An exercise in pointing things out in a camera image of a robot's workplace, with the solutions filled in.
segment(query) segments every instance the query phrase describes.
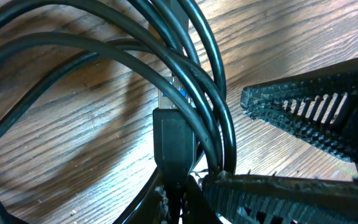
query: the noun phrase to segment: usb connector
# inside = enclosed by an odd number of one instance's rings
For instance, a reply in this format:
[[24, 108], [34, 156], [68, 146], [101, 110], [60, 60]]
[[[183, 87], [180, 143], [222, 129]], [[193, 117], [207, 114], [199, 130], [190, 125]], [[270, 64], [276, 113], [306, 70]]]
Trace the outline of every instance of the usb connector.
[[[177, 77], [165, 77], [190, 102]], [[153, 110], [154, 159], [164, 181], [180, 187], [196, 159], [196, 136], [177, 107], [158, 91], [158, 108]]]
[[[187, 94], [187, 91], [185, 90], [185, 87], [181, 84], [178, 77], [164, 77], [167, 79], [171, 85], [173, 85], [182, 96], [186, 98], [186, 100], [190, 103], [190, 97]], [[172, 101], [166, 96], [165, 93], [158, 90], [158, 108], [160, 109], [175, 109], [175, 104], [172, 103]]]

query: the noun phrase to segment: wooden table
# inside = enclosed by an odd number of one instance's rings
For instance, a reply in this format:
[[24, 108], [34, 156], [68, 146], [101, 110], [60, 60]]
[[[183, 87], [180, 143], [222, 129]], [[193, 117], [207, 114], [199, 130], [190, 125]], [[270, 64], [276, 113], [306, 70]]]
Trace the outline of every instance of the wooden table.
[[[0, 0], [0, 6], [8, 0]], [[126, 1], [102, 0], [140, 24]], [[236, 126], [237, 173], [351, 180], [356, 166], [329, 156], [239, 106], [251, 84], [358, 57], [358, 1], [199, 1], [215, 33]], [[23, 34], [57, 31], [100, 40], [127, 37], [68, 6], [45, 6], [0, 31], [0, 45]], [[190, 27], [203, 68], [210, 65]], [[45, 72], [78, 52], [44, 46], [0, 69], [0, 118]], [[155, 57], [134, 52], [163, 75]], [[0, 199], [30, 223], [112, 223], [155, 168], [151, 112], [157, 89], [128, 68], [99, 60], [60, 80], [0, 139]], [[197, 169], [205, 168], [205, 161]]]

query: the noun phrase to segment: cable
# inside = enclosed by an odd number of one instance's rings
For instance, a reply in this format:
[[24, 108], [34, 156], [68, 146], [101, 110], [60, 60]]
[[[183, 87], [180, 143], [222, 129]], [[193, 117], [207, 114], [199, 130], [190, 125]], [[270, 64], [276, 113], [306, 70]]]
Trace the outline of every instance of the cable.
[[[108, 42], [121, 50], [138, 50], [143, 52], [150, 53], [150, 50], [142, 45], [139, 41], [134, 39], [119, 39], [112, 40]], [[230, 139], [230, 144], [227, 144], [225, 148], [230, 149], [230, 151], [236, 153], [236, 139], [234, 134], [234, 126], [232, 123], [230, 111], [227, 107], [226, 102], [223, 101], [221, 95], [218, 94], [218, 88], [213, 83], [212, 79], [208, 76], [208, 74], [202, 70], [197, 64], [194, 62], [190, 62], [184, 55], [176, 53], [176, 60], [181, 60], [192, 72], [192, 74], [197, 79], [197, 82], [200, 83], [203, 91], [205, 91], [209, 98], [211, 99], [214, 108], [218, 108], [220, 112], [221, 124], [223, 124], [223, 134], [225, 139]], [[79, 69], [87, 63], [90, 63], [96, 60], [99, 57], [99, 54], [94, 52], [80, 52], [68, 60], [64, 61], [60, 65], [56, 66], [52, 69], [46, 76], [44, 76], [40, 81], [37, 82], [14, 106], [13, 108], [0, 120], [0, 138], [5, 134], [5, 132], [27, 111], [28, 108], [55, 82], [69, 74], [70, 72]], [[234, 173], [234, 170], [229, 170], [227, 167], [229, 164], [234, 163], [236, 166], [236, 160], [228, 159], [226, 161], [225, 156], [225, 170], [228, 172]], [[152, 183], [155, 173], [150, 177], [147, 183]], [[147, 193], [149, 185], [146, 184], [144, 188], [138, 193], [135, 199], [128, 205], [128, 207], [124, 210], [124, 213], [120, 215], [120, 218], [117, 220], [125, 220], [137, 207], [137, 204], [141, 202], [144, 195]]]
[[[157, 9], [162, 13], [161, 17], [148, 1], [129, 1], [149, 21], [149, 23], [154, 26], [166, 45], [177, 51], [170, 50], [161, 45], [150, 32], [138, 25], [138, 23], [96, 0], [13, 0], [3, 7], [0, 7], [0, 28], [17, 16], [37, 7], [48, 4], [64, 4], [99, 16], [137, 39], [121, 39], [109, 42], [109, 44], [114, 46], [113, 47], [85, 37], [46, 32], [27, 35], [0, 47], [0, 62], [17, 51], [36, 45], [58, 44], [89, 50], [89, 52], [81, 52], [55, 67], [33, 88], [31, 88], [7, 113], [7, 115], [0, 120], [0, 137], [20, 118], [20, 116], [22, 116], [31, 104], [57, 80], [67, 73], [80, 68], [84, 64], [93, 61], [99, 57], [100, 54], [100, 56], [107, 56], [127, 65], [129, 68], [133, 69], [133, 71], [151, 81], [157, 88], [167, 94], [167, 96], [177, 105], [178, 109], [181, 110], [183, 116], [189, 122], [198, 139], [201, 141], [202, 147], [198, 147], [197, 149], [197, 161], [199, 161], [201, 158], [200, 155], [202, 155], [202, 152], [205, 150], [210, 173], [217, 174], [217, 171], [222, 168], [228, 172], [234, 173], [236, 168], [236, 139], [231, 115], [227, 104], [224, 101], [226, 98], [226, 79], [224, 76], [223, 61], [211, 29], [206, 22], [206, 19], [203, 17], [201, 10], [193, 0], [179, 1], [192, 20], [192, 23], [195, 25], [196, 30], [204, 43], [208, 57], [211, 61], [215, 83], [199, 66], [200, 61], [190, 36], [184, 28], [182, 28], [174, 13], [166, 4], [164, 4], [164, 2], [152, 0]], [[180, 43], [183, 44], [192, 61], [181, 54], [182, 50]], [[201, 119], [184, 98], [181, 97], [180, 93], [167, 84], [168, 82], [164, 78], [159, 76], [158, 73], [146, 64], [122, 50], [138, 50], [155, 54], [180, 79], [182, 84], [188, 90]], [[212, 113], [212, 110], [206, 101], [203, 94], [204, 92], [207, 93], [213, 103], [214, 113]], [[224, 138], [224, 166], [218, 123], [222, 124]], [[157, 170], [154, 171], [147, 183], [152, 183], [156, 176]], [[131, 216], [137, 205], [142, 201], [149, 187], [149, 184], [144, 186], [114, 223], [122, 223]], [[11, 216], [11, 221], [14, 220], [15, 222], [21, 223], [18, 218], [13, 217], [10, 214], [8, 214], [8, 216]]]
[[171, 47], [177, 51], [181, 51], [181, 46], [176, 36], [173, 35], [167, 23], [161, 18], [160, 14], [155, 10], [153, 5], [144, 0], [128, 0], [152, 25], [152, 27], [160, 34], [168, 47]]
[[194, 0], [178, 0], [178, 2], [189, 16], [198, 35], [200, 35], [200, 39], [211, 62], [215, 83], [221, 90], [223, 98], [226, 99], [226, 76], [224, 74], [223, 60], [212, 30], [203, 12]]
[[201, 119], [212, 137], [209, 138], [209, 140], [212, 140], [213, 143], [209, 145], [212, 146], [212, 150], [215, 152], [218, 160], [218, 167], [220, 169], [223, 167], [223, 153], [218, 124], [200, 87], [194, 81], [193, 77], [187, 76], [189, 71], [186, 67], [173, 59], [173, 52], [165, 46], [162, 46], [149, 31], [133, 21], [131, 18], [96, 0], [14, 0], [0, 8], [0, 27], [8, 23], [10, 19], [13, 19], [36, 7], [41, 7], [47, 4], [63, 4], [87, 11], [114, 24], [145, 44], [179, 78], [183, 86], [187, 89], [194, 104], [196, 105], [197, 112], [199, 112]]
[[211, 136], [205, 128], [200, 117], [195, 113], [190, 104], [181, 96], [179, 91], [172, 87], [169, 82], [161, 77], [156, 71], [151, 69], [144, 62], [135, 58], [134, 56], [116, 49], [115, 47], [106, 44], [102, 41], [90, 39], [87, 37], [80, 37], [73, 34], [62, 34], [54, 32], [41, 32], [36, 34], [29, 34], [12, 40], [2, 47], [0, 47], [0, 63], [2, 63], [8, 56], [13, 55], [24, 49], [34, 46], [57, 44], [67, 47], [78, 47], [86, 49], [91, 52], [97, 52], [102, 56], [109, 57], [117, 62], [131, 68], [134, 72], [142, 75], [145, 79], [150, 81], [158, 89], [164, 92], [168, 98], [178, 107], [183, 117], [188, 121], [193, 131], [196, 133], [201, 144], [205, 149], [205, 154], [208, 161], [208, 167], [211, 173], [216, 173], [218, 170], [218, 163], [216, 155], [214, 154]]
[[191, 40], [189, 33], [180, 24], [180, 21], [176, 15], [172, 12], [165, 1], [151, 0], [153, 5], [161, 12], [163, 18], [167, 21], [168, 25], [175, 31], [179, 37], [181, 44], [186, 50], [186, 53], [190, 59], [200, 65], [200, 59], [198, 58], [197, 50]]

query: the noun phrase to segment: black cable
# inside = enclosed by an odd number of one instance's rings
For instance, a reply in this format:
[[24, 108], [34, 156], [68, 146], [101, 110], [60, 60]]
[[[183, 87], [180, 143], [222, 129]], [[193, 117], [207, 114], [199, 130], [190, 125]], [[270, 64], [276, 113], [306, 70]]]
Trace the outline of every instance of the black cable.
[[168, 47], [181, 51], [181, 45], [177, 37], [172, 34], [167, 23], [161, 18], [153, 5], [144, 0], [128, 0], [149, 22], [149, 24], [158, 32]]
[[80, 37], [73, 34], [43, 32], [19, 37], [18, 39], [12, 40], [0, 47], [0, 64], [16, 52], [30, 47], [48, 44], [79, 47], [91, 52], [97, 52], [101, 56], [109, 57], [125, 66], [128, 66], [134, 72], [137, 72], [139, 75], [142, 75], [145, 79], [150, 81], [158, 89], [164, 92], [181, 111], [183, 117], [188, 121], [205, 149], [210, 173], [217, 173], [218, 162], [213, 151], [213, 141], [211, 140], [211, 136], [209, 135], [209, 132], [200, 117], [195, 113], [194, 109], [185, 100], [185, 98], [181, 96], [175, 87], [172, 87], [166, 79], [161, 77], [156, 71], [134, 56], [118, 50], [109, 44], [87, 37]]
[[208, 21], [194, 0], [178, 0], [178, 2], [187, 13], [198, 35], [200, 35], [211, 63], [215, 83], [221, 90], [223, 98], [226, 99], [226, 76], [224, 74], [223, 60]]
[[[121, 50], [138, 50], [143, 52], [150, 53], [150, 50], [142, 45], [139, 41], [134, 39], [119, 39], [112, 40], [108, 42]], [[223, 124], [223, 135], [224, 139], [228, 139], [225, 149], [229, 149], [236, 153], [236, 139], [234, 134], [234, 126], [232, 123], [230, 111], [227, 107], [226, 102], [223, 101], [221, 95], [218, 93], [219, 90], [217, 86], [213, 83], [212, 79], [208, 74], [202, 70], [197, 64], [191, 62], [184, 55], [176, 53], [175, 60], [181, 60], [192, 72], [197, 82], [200, 84], [203, 91], [205, 91], [209, 98], [211, 99], [214, 108], [219, 110], [219, 120]], [[64, 61], [60, 65], [52, 69], [46, 76], [44, 76], [40, 81], [37, 82], [14, 106], [13, 108], [0, 120], [0, 138], [6, 133], [6, 131], [27, 111], [28, 108], [55, 82], [64, 77], [66, 74], [79, 69], [87, 63], [90, 63], [96, 60], [99, 57], [99, 54], [94, 52], [80, 52], [68, 60]], [[227, 167], [231, 167], [228, 164], [234, 163], [236, 166], [236, 161], [226, 160], [225, 156], [225, 170], [228, 172], [234, 173], [234, 170], [228, 170]], [[152, 183], [155, 173], [151, 176], [147, 183]], [[144, 188], [138, 193], [135, 199], [128, 205], [124, 210], [124, 213], [120, 215], [119, 219], [122, 223], [136, 208], [139, 202], [143, 199], [144, 195], [149, 190], [149, 184], [146, 184]]]
[[135, 196], [135, 198], [130, 202], [130, 204], [125, 208], [125, 210], [118, 216], [116, 221], [112, 224], [121, 224], [124, 223], [131, 215], [135, 212], [136, 208], [140, 205], [143, 198], [149, 191], [150, 186], [153, 184], [154, 180], [158, 176], [158, 169], [155, 168], [153, 174], [150, 176], [149, 180], [142, 187], [140, 192]]
[[0, 28], [13, 18], [36, 7], [48, 4], [63, 4], [82, 9], [86, 12], [94, 14], [95, 16], [105, 19], [145, 44], [179, 78], [183, 86], [187, 89], [197, 107], [197, 111], [199, 112], [201, 119], [212, 137], [209, 138], [208, 141], [212, 140], [213, 143], [208, 145], [212, 146], [212, 150], [214, 151], [218, 161], [218, 167], [220, 169], [223, 167], [223, 153], [218, 124], [200, 87], [194, 81], [193, 77], [187, 76], [189, 71], [186, 67], [183, 66], [182, 63], [173, 59], [174, 53], [165, 46], [162, 46], [149, 31], [133, 21], [131, 18], [97, 0], [13, 0], [0, 7]]
[[200, 59], [198, 58], [197, 50], [191, 40], [189, 33], [183, 28], [180, 24], [180, 21], [176, 15], [172, 12], [170, 7], [165, 1], [161, 0], [151, 0], [153, 5], [161, 12], [162, 17], [166, 20], [168, 25], [173, 29], [176, 35], [179, 37], [181, 44], [186, 50], [187, 56], [192, 59], [198, 65], [200, 64]]

